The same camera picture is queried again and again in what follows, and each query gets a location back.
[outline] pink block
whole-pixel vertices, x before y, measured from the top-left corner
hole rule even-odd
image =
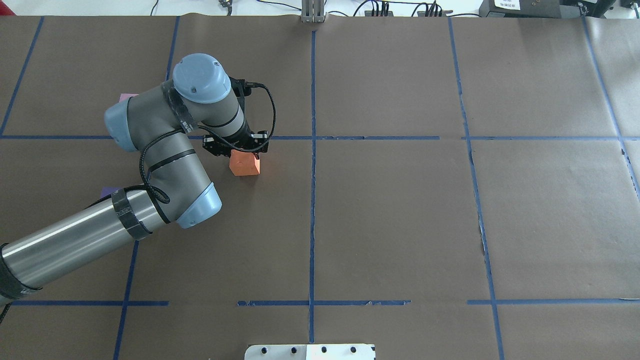
[[[120,100],[118,102],[122,102],[123,100],[127,100],[130,97],[134,97],[137,94],[120,94]]]

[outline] orange block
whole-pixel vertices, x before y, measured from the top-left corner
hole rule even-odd
[[[229,168],[235,176],[259,175],[260,159],[257,159],[252,152],[231,150]]]

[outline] white label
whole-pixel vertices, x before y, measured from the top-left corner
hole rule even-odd
[[[508,10],[519,10],[520,9],[520,0],[493,0],[493,3],[503,9]]]

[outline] light blue joint cap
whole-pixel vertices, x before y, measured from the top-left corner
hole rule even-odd
[[[187,229],[217,214],[220,208],[222,208],[222,201],[211,183],[176,222],[181,228]]]
[[[131,141],[129,123],[127,122],[127,106],[129,100],[121,101],[104,112],[104,124],[107,125],[109,135],[125,151],[138,151]]]
[[[191,54],[173,68],[173,87],[190,101],[212,104],[227,97],[231,80],[213,56]]]

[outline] white metal bracket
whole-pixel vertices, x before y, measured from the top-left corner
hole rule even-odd
[[[302,0],[302,22],[324,22],[324,0]]]
[[[244,360],[375,360],[371,344],[252,345]]]

